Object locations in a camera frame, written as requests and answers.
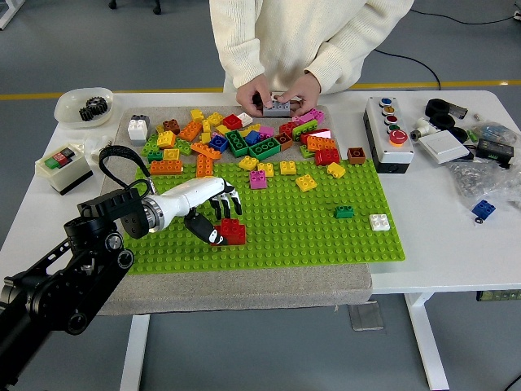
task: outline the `yellow floor line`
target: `yellow floor line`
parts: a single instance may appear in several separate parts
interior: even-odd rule
[[[521,80],[483,80],[483,81],[443,81],[441,88],[473,88],[473,87],[521,86]],[[434,81],[410,83],[357,83],[350,90],[406,90],[406,89],[436,89]],[[222,92],[221,87],[213,88],[175,88],[170,90],[120,90],[115,93],[172,93],[172,92]],[[48,92],[40,94],[0,94],[0,100],[36,100],[58,99],[63,92]]]

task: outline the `robotic arm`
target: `robotic arm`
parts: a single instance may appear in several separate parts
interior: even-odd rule
[[[154,188],[151,180],[141,182],[149,190]],[[139,195],[133,184],[125,185],[79,204],[80,217],[63,226],[67,239],[26,271],[4,279],[0,293],[0,389],[16,383],[51,331],[81,334],[133,265],[134,254],[124,248],[114,221],[120,219],[125,231],[137,239],[167,228],[175,217],[184,217],[186,227],[201,240],[223,245],[226,239],[197,207],[210,200],[220,219],[221,202],[225,217],[230,217],[228,196],[236,213],[242,214],[234,187],[214,177],[191,179],[163,195]],[[72,258],[67,266],[49,275],[47,269],[69,249]]]

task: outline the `table leg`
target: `table leg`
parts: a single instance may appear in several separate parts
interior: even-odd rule
[[[24,3],[25,0],[6,0],[6,4],[9,8],[7,8],[7,11],[2,15],[2,18],[0,18],[0,30],[3,30],[7,26],[9,21]]]
[[[449,389],[440,353],[438,353],[438,347],[425,310],[425,302],[431,298],[432,293],[406,293],[404,296],[429,388],[432,390]]]
[[[149,322],[150,315],[134,315],[132,317],[120,391],[139,391]]]

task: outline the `gray floor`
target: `gray floor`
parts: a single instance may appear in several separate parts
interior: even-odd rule
[[[206,1],[164,0],[161,16],[152,1],[120,0],[116,11],[107,2],[27,0],[0,32],[0,96],[221,86]],[[511,0],[417,0],[414,9],[480,22],[515,8]],[[421,60],[441,81],[519,81],[520,43],[521,22],[468,26],[409,13],[380,49]],[[360,83],[410,81],[434,78],[419,64],[372,53]],[[521,86],[450,88],[491,90],[521,127]],[[56,125],[56,99],[7,98],[0,244]],[[403,297],[376,299],[382,332],[353,332],[345,307],[154,315],[142,390],[427,390]],[[502,390],[521,373],[520,306],[479,303],[473,292],[429,300],[451,389]],[[81,336],[54,334],[15,389],[118,389],[129,326],[129,317],[98,317]]]

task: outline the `white sweater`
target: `white sweater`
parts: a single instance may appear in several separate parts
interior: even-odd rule
[[[322,93],[345,90],[364,58],[413,0],[210,0],[213,34],[226,72],[225,92],[264,73],[286,91],[310,71]]]

